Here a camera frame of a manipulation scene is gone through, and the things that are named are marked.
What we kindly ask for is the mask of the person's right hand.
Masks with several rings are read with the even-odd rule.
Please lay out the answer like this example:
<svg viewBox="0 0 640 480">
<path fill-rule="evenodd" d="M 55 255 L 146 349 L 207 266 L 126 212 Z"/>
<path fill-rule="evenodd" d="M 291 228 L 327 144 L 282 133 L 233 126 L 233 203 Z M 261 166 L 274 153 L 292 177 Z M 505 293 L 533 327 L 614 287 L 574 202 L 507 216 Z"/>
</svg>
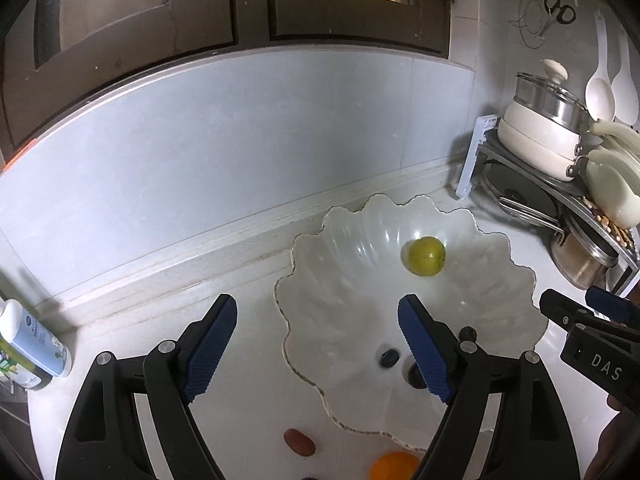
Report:
<svg viewBox="0 0 640 480">
<path fill-rule="evenodd" d="M 584 474 L 585 480 L 600 479 L 610 470 L 610 463 L 627 447 L 629 440 L 639 437 L 639 417 L 610 394 L 606 404 L 616 411 L 616 415 L 600 434 L 597 452 Z"/>
</svg>

